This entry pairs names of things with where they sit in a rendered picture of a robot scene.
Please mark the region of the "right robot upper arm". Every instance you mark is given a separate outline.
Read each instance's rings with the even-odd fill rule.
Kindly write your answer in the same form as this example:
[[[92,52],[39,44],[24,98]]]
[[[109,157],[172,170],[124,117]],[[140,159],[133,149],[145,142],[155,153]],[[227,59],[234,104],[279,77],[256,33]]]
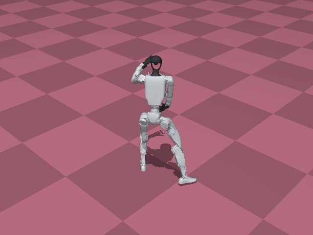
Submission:
[[[165,76],[165,80],[167,83],[167,91],[165,92],[165,96],[167,98],[171,98],[173,95],[173,89],[174,89],[174,79],[172,76]]]

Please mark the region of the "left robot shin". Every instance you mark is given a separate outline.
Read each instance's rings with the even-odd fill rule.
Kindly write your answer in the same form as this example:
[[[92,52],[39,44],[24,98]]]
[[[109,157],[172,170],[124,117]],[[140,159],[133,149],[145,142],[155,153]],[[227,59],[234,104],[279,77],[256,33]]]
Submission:
[[[142,134],[140,134],[140,153],[141,153],[141,165],[145,165],[145,155],[147,151],[147,142],[142,142]]]

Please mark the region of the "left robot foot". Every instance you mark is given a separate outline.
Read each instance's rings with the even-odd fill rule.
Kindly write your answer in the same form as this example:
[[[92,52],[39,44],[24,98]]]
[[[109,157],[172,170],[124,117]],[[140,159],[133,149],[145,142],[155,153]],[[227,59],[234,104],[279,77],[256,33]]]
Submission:
[[[140,160],[140,167],[141,167],[141,171],[146,171],[146,161],[145,161],[145,165],[144,163],[141,165],[141,160]]]

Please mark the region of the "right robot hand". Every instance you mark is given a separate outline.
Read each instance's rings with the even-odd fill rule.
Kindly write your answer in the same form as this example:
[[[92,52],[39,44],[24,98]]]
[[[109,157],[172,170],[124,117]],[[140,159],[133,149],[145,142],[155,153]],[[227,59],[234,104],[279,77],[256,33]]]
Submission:
[[[162,103],[162,106],[160,106],[160,112],[164,111],[165,109],[169,108],[169,106],[165,106],[165,104]]]

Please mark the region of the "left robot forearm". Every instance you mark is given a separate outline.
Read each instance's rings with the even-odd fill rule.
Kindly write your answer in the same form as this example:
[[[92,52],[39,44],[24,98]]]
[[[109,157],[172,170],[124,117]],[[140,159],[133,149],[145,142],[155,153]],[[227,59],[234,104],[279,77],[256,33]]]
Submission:
[[[134,74],[133,74],[133,76],[132,76],[132,78],[131,78],[131,81],[134,79],[134,77],[136,76],[138,76],[139,74],[141,74],[141,72],[142,72],[142,70],[143,70],[143,67],[144,66],[144,64],[143,63],[141,63],[137,68],[136,68],[136,70],[135,70],[135,72],[134,72]]]

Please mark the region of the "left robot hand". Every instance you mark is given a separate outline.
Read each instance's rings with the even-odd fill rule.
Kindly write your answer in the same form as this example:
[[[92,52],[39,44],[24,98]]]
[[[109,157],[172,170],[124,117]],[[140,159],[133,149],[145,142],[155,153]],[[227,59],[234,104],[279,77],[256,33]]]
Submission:
[[[146,68],[146,67],[147,67],[147,64],[150,63],[151,57],[153,57],[153,56],[149,56],[149,57],[145,60],[145,62],[142,62],[142,63],[144,64],[144,66],[142,67],[143,69]]]

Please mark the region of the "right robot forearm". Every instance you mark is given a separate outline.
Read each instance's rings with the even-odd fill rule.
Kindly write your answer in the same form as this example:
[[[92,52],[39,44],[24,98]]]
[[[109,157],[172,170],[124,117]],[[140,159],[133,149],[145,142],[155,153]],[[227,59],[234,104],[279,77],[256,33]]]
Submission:
[[[173,97],[171,97],[171,98],[167,98],[167,97],[166,97],[165,106],[169,106],[169,107],[171,107],[171,102],[172,102],[172,99],[173,99]]]

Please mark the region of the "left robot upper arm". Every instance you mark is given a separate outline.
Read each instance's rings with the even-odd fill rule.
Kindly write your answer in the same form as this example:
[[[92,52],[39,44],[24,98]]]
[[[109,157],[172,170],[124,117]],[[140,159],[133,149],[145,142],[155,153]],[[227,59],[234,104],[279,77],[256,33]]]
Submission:
[[[141,83],[144,84],[145,76],[139,74],[137,77],[135,76],[134,79],[131,81],[133,84]]]

